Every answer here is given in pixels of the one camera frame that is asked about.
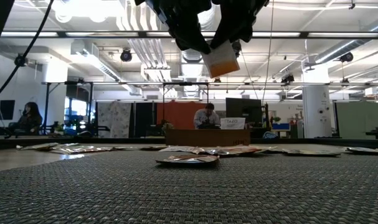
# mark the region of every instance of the red object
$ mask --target red object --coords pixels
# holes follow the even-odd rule
[[[165,103],[165,120],[173,124],[174,129],[194,129],[194,114],[204,109],[204,103],[178,103],[171,101]],[[163,103],[157,104],[157,124],[163,120]]]

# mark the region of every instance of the gray carpet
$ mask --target gray carpet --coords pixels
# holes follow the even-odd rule
[[[378,157],[120,151],[0,172],[0,223],[378,223]]]

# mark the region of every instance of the person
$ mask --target person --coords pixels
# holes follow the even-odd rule
[[[11,129],[13,131],[21,129],[28,134],[37,134],[41,124],[42,116],[39,113],[38,105],[34,102],[28,102],[22,112],[21,118]]]
[[[214,109],[215,106],[212,103],[208,103],[205,109],[199,109],[194,115],[194,127],[199,129],[209,125],[220,125],[219,116],[215,113]]]

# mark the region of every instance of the gray partition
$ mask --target gray partition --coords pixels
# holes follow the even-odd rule
[[[378,126],[378,103],[336,103],[336,121],[339,136],[343,139],[375,139],[366,132]]]

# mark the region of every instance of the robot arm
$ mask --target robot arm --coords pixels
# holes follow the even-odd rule
[[[181,50],[194,49],[205,54],[226,40],[242,39],[249,42],[256,15],[269,0],[212,0],[220,5],[222,19],[210,46],[201,35],[198,13],[211,8],[211,0],[136,0],[136,5],[146,4],[169,27],[170,35],[176,39]]]

